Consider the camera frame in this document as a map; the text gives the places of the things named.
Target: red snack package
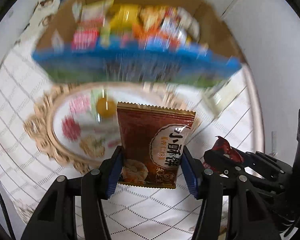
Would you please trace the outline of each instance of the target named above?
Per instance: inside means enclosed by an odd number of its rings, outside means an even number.
[[[73,36],[71,49],[87,49],[94,48],[99,36],[97,28],[77,29]]]
[[[120,183],[176,188],[195,112],[119,102],[117,113],[124,150]]]
[[[236,150],[231,148],[229,142],[221,136],[217,136],[217,137],[218,139],[213,145],[211,150],[218,151],[218,153],[225,155],[226,157],[230,158],[231,160],[237,163],[243,163],[242,156]],[[214,167],[211,167],[206,162],[203,162],[202,164],[206,169],[212,169],[214,171],[217,171]]]

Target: blue gripper pad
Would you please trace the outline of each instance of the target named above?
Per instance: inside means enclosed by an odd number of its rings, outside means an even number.
[[[118,180],[122,171],[122,147],[117,146],[111,159],[104,160],[100,166],[102,179],[99,186],[101,199],[109,199],[117,187]]]
[[[185,177],[189,192],[196,198],[199,198],[199,187],[202,183],[202,171],[204,167],[200,160],[192,158],[188,148],[184,146],[181,158],[181,169]]]

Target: yellow ball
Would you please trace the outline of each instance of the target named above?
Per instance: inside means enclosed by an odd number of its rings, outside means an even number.
[[[109,118],[115,115],[115,102],[109,98],[99,98],[96,104],[96,111],[103,118]]]

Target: pink object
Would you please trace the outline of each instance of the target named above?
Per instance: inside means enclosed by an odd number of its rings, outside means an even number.
[[[74,121],[72,116],[66,116],[65,119],[62,120],[62,132],[70,141],[75,141],[80,136],[81,128],[80,125]]]
[[[69,103],[71,114],[85,113],[90,108],[90,98],[85,95],[79,95]]]
[[[118,146],[121,143],[121,139],[113,140],[108,143],[108,147],[112,148]]]

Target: screw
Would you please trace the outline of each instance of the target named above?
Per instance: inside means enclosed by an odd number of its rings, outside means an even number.
[[[207,175],[212,175],[213,174],[213,170],[212,169],[205,169],[204,173]]]
[[[66,179],[66,177],[61,175],[61,176],[57,177],[57,182],[63,182],[65,179]]]
[[[240,175],[240,176],[239,176],[239,180],[241,180],[242,182],[246,182],[248,179],[247,179],[246,176]]]
[[[91,171],[91,175],[98,175],[100,173],[100,170],[99,169],[93,169]]]

